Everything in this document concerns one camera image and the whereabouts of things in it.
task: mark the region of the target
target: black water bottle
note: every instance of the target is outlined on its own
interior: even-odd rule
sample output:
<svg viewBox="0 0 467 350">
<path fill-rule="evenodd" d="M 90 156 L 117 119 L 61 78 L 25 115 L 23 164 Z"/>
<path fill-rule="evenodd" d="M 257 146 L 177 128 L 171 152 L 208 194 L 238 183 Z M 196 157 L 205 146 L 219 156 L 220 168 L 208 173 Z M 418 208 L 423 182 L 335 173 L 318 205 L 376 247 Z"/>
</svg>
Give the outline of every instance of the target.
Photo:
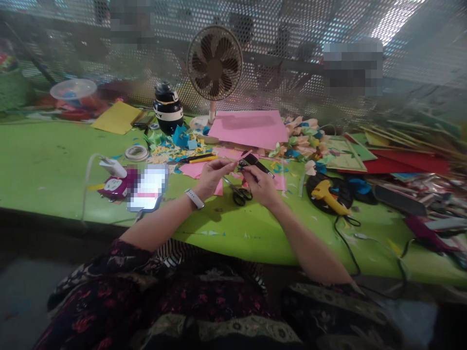
<svg viewBox="0 0 467 350">
<path fill-rule="evenodd" d="M 183 108 L 179 96 L 176 91 L 170 88 L 167 82 L 156 85 L 154 112 L 156 112 L 162 132 L 168 136 L 174 134 L 177 125 L 183 125 Z"/>
</svg>

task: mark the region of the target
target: electric fan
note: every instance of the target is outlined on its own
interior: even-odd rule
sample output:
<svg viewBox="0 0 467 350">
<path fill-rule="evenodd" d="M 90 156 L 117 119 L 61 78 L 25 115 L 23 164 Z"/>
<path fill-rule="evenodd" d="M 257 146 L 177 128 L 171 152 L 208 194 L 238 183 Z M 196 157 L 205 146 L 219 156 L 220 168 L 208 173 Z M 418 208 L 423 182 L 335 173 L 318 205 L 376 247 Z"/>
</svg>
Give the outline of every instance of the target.
<svg viewBox="0 0 467 350">
<path fill-rule="evenodd" d="M 227 28 L 203 28 L 190 44 L 188 76 L 201 97 L 211 101 L 209 115 L 193 118 L 192 129 L 211 127 L 216 116 L 216 101 L 229 96 L 237 87 L 243 69 L 243 56 L 237 38 Z"/>
</svg>

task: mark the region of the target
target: green basket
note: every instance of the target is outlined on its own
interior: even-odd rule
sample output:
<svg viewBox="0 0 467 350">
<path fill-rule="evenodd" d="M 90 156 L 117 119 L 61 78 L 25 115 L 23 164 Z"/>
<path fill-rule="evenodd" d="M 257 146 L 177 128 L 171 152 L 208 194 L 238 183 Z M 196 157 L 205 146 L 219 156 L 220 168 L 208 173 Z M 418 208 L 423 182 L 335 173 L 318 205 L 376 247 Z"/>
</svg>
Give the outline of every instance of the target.
<svg viewBox="0 0 467 350">
<path fill-rule="evenodd" d="M 21 73 L 21 68 L 0 74 L 0 111 L 27 105 L 35 95 L 33 87 Z"/>
</svg>

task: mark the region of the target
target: green table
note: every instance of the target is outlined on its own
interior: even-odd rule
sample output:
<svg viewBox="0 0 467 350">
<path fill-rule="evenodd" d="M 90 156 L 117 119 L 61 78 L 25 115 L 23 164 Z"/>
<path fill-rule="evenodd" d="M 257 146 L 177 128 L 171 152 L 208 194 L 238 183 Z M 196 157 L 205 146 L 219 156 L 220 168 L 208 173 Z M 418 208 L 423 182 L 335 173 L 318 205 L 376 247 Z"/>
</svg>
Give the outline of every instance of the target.
<svg viewBox="0 0 467 350">
<path fill-rule="evenodd" d="M 81 216 L 84 174 L 91 154 L 118 156 L 135 143 L 144 144 L 143 132 L 139 130 L 121 136 L 65 122 L 0 124 L 0 140 L 3 145 L 0 206 L 69 219 Z M 269 166 L 270 162 L 265 161 L 265 164 Z M 287 193 L 288 198 L 283 198 L 284 201 L 339 256 L 349 271 L 355 272 L 347 249 L 333 230 L 335 217 L 317 210 L 306 193 L 302 198 L 298 196 L 304 166 L 290 162 L 287 167 L 287 187 L 292 194 Z M 89 184 L 103 183 L 107 177 L 107 172 L 99 167 L 96 160 Z M 240 183 L 233 177 L 230 181 Z M 185 175 L 170 175 L 165 200 L 182 195 L 195 182 Z M 203 210 L 197 211 L 179 227 L 174 238 L 250 261 L 296 265 L 297 260 L 287 239 L 271 214 L 255 201 L 238 207 L 231 194 L 231 189 L 225 185 L 224 196 L 210 199 Z M 404 244 L 413 238 L 401 220 L 402 215 L 384 205 L 370 206 L 359 202 L 355 205 L 360 207 L 355 218 L 361 221 L 361 227 L 346 227 L 340 221 L 339 228 L 350 238 L 349 243 L 362 273 L 400 278 L 395 257 L 384 247 L 372 241 L 352 242 L 351 236 L 354 232 L 361 232 L 387 246 L 390 239 L 402 250 Z M 97 192 L 88 192 L 87 221 L 130 226 L 134 218 L 135 213 L 127 212 L 125 203 L 110 203 Z M 203 232 L 218 235 L 205 235 Z M 467 286 L 467 273 L 454 262 L 417 245 L 411 246 L 404 261 L 409 267 L 411 280 Z"/>
</svg>

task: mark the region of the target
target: wrist watch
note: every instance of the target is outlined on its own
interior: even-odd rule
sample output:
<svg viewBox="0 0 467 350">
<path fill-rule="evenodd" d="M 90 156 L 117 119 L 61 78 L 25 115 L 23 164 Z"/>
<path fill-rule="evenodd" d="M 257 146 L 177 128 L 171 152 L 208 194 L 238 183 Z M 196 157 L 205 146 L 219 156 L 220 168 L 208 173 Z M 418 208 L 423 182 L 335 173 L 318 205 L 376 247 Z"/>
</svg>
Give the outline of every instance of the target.
<svg viewBox="0 0 467 350">
<path fill-rule="evenodd" d="M 204 208 L 203 201 L 191 189 L 187 189 L 185 193 L 187 194 L 188 197 L 190 197 L 190 199 L 193 201 L 193 203 L 196 205 L 198 209 Z"/>
</svg>

